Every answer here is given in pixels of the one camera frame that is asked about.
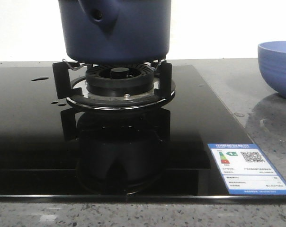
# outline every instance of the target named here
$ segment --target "qr code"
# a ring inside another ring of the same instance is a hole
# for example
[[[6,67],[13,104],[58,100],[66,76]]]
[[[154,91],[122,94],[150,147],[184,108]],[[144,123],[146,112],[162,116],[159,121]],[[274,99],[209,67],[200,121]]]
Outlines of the qr code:
[[[246,162],[265,162],[259,152],[241,152]]]

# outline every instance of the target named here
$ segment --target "granite countertop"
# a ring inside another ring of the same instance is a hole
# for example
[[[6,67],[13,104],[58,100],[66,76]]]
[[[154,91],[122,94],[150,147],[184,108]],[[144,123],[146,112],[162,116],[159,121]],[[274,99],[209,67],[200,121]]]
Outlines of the granite countertop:
[[[193,65],[286,179],[286,99],[262,79],[257,59],[173,60]],[[0,67],[50,62],[1,62]],[[0,226],[286,226],[284,205],[4,203]]]

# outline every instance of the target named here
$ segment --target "burner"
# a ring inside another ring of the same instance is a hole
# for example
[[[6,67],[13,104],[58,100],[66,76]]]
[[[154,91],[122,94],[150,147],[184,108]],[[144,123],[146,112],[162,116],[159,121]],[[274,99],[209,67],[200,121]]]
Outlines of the burner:
[[[86,71],[87,90],[99,96],[137,95],[153,88],[154,72],[145,64],[99,65]]]
[[[79,63],[53,64],[57,96],[83,111],[145,109],[162,106],[175,95],[172,64],[165,60],[154,70],[146,64],[90,66],[86,76],[70,82],[68,69],[73,67],[81,68]]]

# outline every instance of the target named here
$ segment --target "energy label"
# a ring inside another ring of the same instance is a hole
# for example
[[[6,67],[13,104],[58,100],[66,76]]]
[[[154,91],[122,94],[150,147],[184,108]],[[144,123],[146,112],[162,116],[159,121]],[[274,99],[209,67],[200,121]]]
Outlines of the energy label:
[[[256,144],[208,144],[229,194],[286,195],[286,181]]]

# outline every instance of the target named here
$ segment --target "gas stove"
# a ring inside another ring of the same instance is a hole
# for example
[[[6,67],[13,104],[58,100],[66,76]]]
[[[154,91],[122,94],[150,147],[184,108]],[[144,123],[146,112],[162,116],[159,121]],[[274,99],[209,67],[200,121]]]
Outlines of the gas stove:
[[[140,88],[97,93],[88,80],[157,65],[0,68],[0,200],[286,202],[286,190],[232,189],[220,165],[253,141],[193,66],[162,64]],[[215,145],[234,149],[218,158]]]

